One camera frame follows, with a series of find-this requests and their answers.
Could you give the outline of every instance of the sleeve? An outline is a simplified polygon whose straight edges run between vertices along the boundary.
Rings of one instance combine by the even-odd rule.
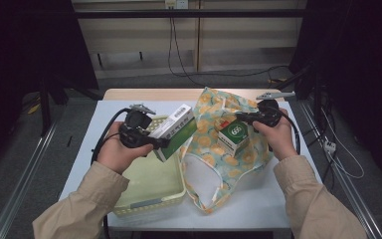
[[[355,215],[318,183],[304,156],[285,158],[274,171],[295,238],[367,238]]]
[[[94,162],[77,191],[55,203],[33,222],[35,238],[97,238],[128,179]]]

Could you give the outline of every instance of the plastic basket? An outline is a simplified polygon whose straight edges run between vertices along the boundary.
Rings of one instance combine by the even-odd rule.
[[[166,118],[154,118],[148,130],[154,130]],[[186,193],[178,153],[161,162],[150,152],[136,159],[123,176],[129,184],[114,206],[118,216],[177,204]]]

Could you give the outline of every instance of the person's right hand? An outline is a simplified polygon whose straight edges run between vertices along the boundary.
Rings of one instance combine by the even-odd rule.
[[[286,118],[282,117],[275,127],[269,127],[258,121],[253,122],[253,127],[266,137],[275,157],[279,161],[297,155],[292,142],[292,127]]]

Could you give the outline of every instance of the black curtain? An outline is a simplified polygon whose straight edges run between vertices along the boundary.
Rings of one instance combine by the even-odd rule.
[[[74,13],[71,1],[0,0],[0,148],[27,93],[45,84],[64,104],[64,88],[97,89],[78,20],[57,12]]]
[[[325,1],[307,4],[312,9],[327,5]],[[348,0],[342,6],[350,8],[339,11],[339,34],[329,45],[329,53],[320,60],[321,79],[311,78],[298,90],[309,93],[314,82],[321,80],[334,105],[382,169],[382,1]],[[317,40],[325,36],[331,24],[328,19],[303,20],[290,64],[292,71],[297,72],[312,61]]]

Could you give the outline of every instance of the yellow floral fabric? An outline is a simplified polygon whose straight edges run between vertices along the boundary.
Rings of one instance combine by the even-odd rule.
[[[248,128],[250,142],[237,155],[231,156],[217,144],[218,129],[216,123],[236,119],[235,112],[256,112],[257,103],[230,93],[206,88],[194,108],[197,130],[184,152],[193,154],[210,166],[222,179],[221,185],[213,197],[211,205],[204,205],[192,185],[186,181],[188,194],[195,205],[206,213],[221,207],[231,196],[239,179],[254,169],[263,168],[272,158],[266,139]],[[186,165],[183,165],[186,178]]]

